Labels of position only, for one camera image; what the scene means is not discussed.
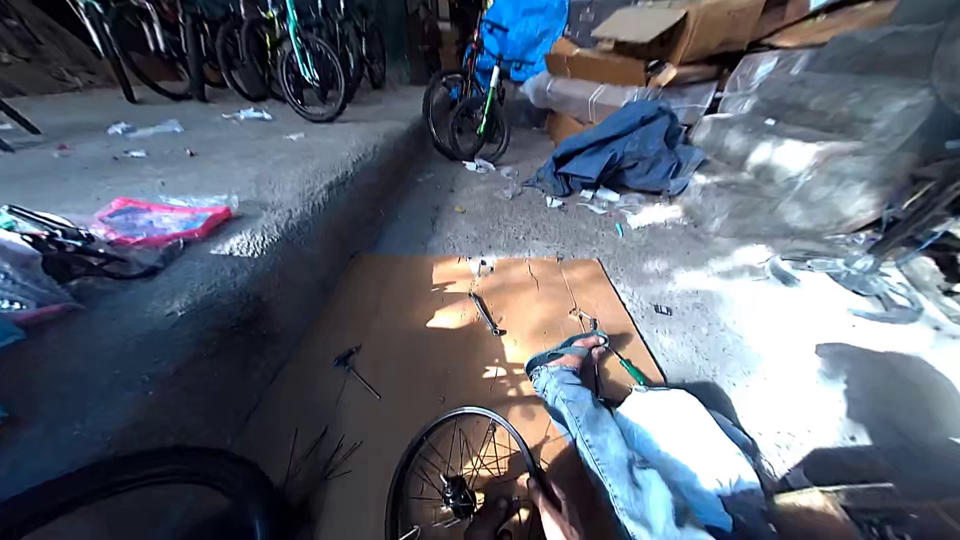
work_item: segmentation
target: leg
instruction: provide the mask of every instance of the leg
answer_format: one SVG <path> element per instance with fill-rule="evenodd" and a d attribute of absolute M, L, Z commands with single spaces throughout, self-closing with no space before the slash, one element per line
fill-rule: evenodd
<path fill-rule="evenodd" d="M 593 355 L 600 356 L 601 343 L 604 340 L 600 336 L 593 336 L 573 345 L 591 349 Z M 582 357 L 566 355 L 531 371 L 530 379 L 550 417 L 573 439 L 628 537 L 678 534 L 666 483 L 639 454 L 630 450 L 613 415 L 581 383 L 581 362 Z"/>

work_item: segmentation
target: blue cloth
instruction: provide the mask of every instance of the blue cloth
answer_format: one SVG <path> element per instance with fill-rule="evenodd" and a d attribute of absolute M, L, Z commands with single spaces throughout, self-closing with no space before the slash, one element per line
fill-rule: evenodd
<path fill-rule="evenodd" d="M 558 197 L 600 185 L 676 195 L 704 159 L 683 136 L 666 102 L 635 101 L 564 139 L 527 184 Z"/>
<path fill-rule="evenodd" d="M 567 0 L 496 0 L 484 18 L 507 27 L 510 32 L 480 25 L 484 51 L 477 60 L 477 79 L 486 87 L 490 81 L 497 53 L 506 60 L 520 60 L 504 66 L 510 78 L 518 83 L 546 69 L 544 55 L 564 32 Z"/>

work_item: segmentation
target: flip-flop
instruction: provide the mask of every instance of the flip-flop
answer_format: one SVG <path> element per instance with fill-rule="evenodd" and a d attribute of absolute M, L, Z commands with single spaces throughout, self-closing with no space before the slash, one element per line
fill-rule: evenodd
<path fill-rule="evenodd" d="M 557 358 L 563 355 L 574 355 L 579 356 L 580 358 L 586 358 L 590 354 L 590 349 L 587 347 L 574 347 L 573 342 L 578 339 L 584 339 L 585 337 L 593 337 L 594 335 L 599 335 L 603 337 L 603 343 L 598 345 L 598 347 L 606 346 L 610 343 L 610 338 L 607 336 L 607 333 L 602 330 L 589 331 L 587 333 L 578 333 L 577 335 L 572 335 L 564 340 L 563 343 L 557 345 L 549 351 L 544 351 L 542 353 L 530 356 L 530 359 L 523 365 L 523 370 L 527 372 L 527 377 L 530 377 L 530 374 L 533 371 L 543 364 L 556 360 Z"/>

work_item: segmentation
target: t-handle wrench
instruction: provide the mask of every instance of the t-handle wrench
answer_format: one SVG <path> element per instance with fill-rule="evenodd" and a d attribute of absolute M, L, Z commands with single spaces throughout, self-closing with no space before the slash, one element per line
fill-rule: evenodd
<path fill-rule="evenodd" d="M 476 304 L 476 306 L 477 306 L 477 311 L 480 311 L 480 316 L 483 317 L 483 320 L 486 321 L 487 326 L 490 327 L 490 333 L 492 333 L 493 335 L 495 335 L 495 336 L 497 336 L 497 337 L 499 337 L 499 336 L 503 335 L 504 333 L 506 333 L 505 331 L 503 331 L 503 330 L 501 330 L 501 329 L 499 329 L 499 328 L 496 327 L 496 323 L 494 323 L 493 319 L 490 318 L 490 314 L 487 313 L 487 308 L 484 307 L 483 301 L 480 300 L 480 297 L 477 296 L 476 294 L 472 293 L 472 292 L 469 293 L 468 295 L 469 295 L 470 299 L 473 301 L 473 303 Z"/>

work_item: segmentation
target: teal bicycle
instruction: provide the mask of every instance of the teal bicycle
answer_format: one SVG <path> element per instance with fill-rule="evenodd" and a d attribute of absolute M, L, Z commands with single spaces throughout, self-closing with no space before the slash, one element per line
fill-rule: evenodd
<path fill-rule="evenodd" d="M 244 58 L 273 94 L 310 122 L 332 122 L 347 106 L 348 81 L 336 51 L 320 37 L 319 21 L 301 23 L 294 0 L 244 21 Z"/>
<path fill-rule="evenodd" d="M 493 21 L 483 19 L 481 22 L 504 35 L 510 32 L 507 27 Z M 510 123 L 500 105 L 501 100 L 497 99 L 502 94 L 500 73 L 504 62 L 530 63 L 505 60 L 502 54 L 497 54 L 487 91 L 461 101 L 450 114 L 449 146 L 459 160 L 473 160 L 477 155 L 482 155 L 485 160 L 496 162 L 510 145 Z"/>

